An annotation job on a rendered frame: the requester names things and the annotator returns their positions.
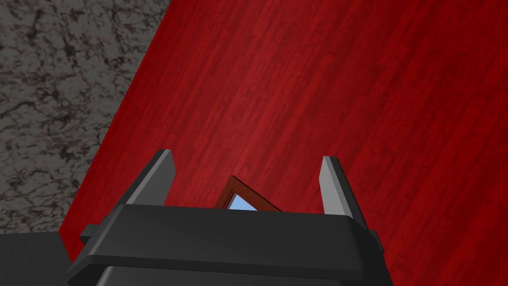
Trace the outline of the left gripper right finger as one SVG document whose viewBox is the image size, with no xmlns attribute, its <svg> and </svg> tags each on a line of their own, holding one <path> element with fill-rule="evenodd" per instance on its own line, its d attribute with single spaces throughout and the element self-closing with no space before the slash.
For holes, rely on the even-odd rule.
<svg viewBox="0 0 508 286">
<path fill-rule="evenodd" d="M 323 157 L 319 187 L 326 215 L 351 217 L 362 228 L 367 229 L 363 213 L 337 157 Z"/>
</svg>

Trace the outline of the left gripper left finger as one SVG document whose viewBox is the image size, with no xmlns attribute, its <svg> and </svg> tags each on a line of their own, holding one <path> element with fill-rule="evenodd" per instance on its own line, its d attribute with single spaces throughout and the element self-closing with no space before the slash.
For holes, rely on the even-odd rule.
<svg viewBox="0 0 508 286">
<path fill-rule="evenodd" d="M 175 175 L 176 168 L 171 150 L 156 151 L 116 206 L 164 205 Z"/>
</svg>

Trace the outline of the brown framed window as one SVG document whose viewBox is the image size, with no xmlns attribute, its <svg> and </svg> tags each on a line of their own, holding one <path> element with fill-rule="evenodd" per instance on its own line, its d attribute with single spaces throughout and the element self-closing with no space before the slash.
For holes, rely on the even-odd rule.
<svg viewBox="0 0 508 286">
<path fill-rule="evenodd" d="M 215 203 L 217 209 L 282 212 L 235 176 L 230 176 Z"/>
</svg>

